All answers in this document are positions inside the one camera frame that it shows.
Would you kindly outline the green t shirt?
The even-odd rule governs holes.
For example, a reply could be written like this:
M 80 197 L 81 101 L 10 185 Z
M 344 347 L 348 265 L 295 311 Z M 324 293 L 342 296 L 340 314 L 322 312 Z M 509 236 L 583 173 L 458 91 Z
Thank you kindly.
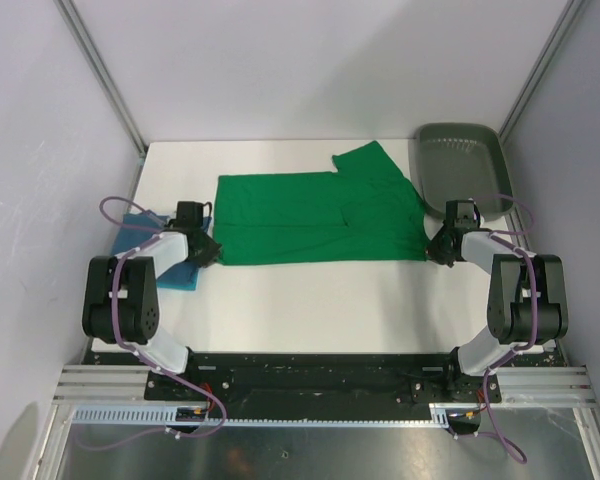
M 332 164 L 220 176 L 213 220 L 220 263 L 425 260 L 423 202 L 381 144 L 335 155 Z

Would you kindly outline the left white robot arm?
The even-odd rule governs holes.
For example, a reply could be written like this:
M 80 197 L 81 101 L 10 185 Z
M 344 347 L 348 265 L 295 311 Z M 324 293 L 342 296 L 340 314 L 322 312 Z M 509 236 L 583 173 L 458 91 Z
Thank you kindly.
M 188 367 L 189 348 L 160 325 L 158 287 L 162 277 L 188 287 L 201 268 L 217 260 L 221 245 L 209 235 L 213 206 L 180 201 L 172 215 L 164 216 L 128 201 L 132 211 L 117 221 L 106 205 L 123 200 L 110 196 L 99 205 L 103 217 L 119 227 L 118 249 L 89 262 L 82 329 L 168 373 L 167 389 L 187 400 L 199 392 L 201 376 Z

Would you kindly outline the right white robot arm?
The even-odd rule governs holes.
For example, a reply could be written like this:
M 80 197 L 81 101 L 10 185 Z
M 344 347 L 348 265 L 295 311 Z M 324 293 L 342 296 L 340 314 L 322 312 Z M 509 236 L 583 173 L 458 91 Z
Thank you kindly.
M 446 203 L 442 226 L 429 242 L 427 259 L 447 267 L 464 262 L 489 276 L 486 326 L 455 349 L 457 367 L 441 376 L 443 393 L 464 401 L 476 376 L 490 375 L 537 345 L 564 338 L 569 326 L 562 260 L 529 252 L 484 228 L 476 203 Z

